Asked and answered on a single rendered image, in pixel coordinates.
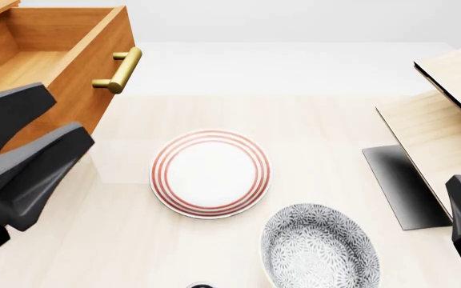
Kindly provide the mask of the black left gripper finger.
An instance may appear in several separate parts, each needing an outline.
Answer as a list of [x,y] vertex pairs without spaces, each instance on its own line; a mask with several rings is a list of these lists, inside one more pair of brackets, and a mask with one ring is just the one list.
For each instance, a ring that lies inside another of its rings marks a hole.
[[24,232],[72,167],[94,145],[82,124],[66,124],[0,154],[0,225]]
[[42,83],[0,91],[0,151],[20,129],[55,103],[53,95]]

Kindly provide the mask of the open wooden drawer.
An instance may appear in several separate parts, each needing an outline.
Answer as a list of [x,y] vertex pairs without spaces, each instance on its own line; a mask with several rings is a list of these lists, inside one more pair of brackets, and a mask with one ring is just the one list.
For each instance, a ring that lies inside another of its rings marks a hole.
[[17,7],[0,14],[0,91],[42,83],[56,103],[4,145],[9,151],[69,122],[93,131],[114,95],[93,88],[112,78],[114,52],[134,47],[125,6]]

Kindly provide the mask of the pale wooden stand, black base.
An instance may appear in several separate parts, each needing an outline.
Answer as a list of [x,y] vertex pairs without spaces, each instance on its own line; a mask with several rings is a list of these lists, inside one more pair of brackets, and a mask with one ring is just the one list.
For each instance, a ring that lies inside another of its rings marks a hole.
[[414,67],[434,89],[377,105],[397,143],[363,155],[403,230],[449,227],[445,184],[461,175],[461,49]]

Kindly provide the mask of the grey patterned bowl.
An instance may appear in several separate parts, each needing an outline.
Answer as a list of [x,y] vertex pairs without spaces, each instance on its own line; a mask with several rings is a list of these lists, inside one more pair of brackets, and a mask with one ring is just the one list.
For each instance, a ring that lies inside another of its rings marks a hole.
[[379,256],[344,213],[315,203],[281,208],[259,242],[273,288],[380,288]]

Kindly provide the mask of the white plate with red rings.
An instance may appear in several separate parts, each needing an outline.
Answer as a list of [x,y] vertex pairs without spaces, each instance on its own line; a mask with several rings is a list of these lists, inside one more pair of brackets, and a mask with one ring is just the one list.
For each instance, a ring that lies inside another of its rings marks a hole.
[[229,218],[266,196],[271,161],[255,141],[234,131],[191,131],[169,141],[150,164],[154,196],[175,213]]

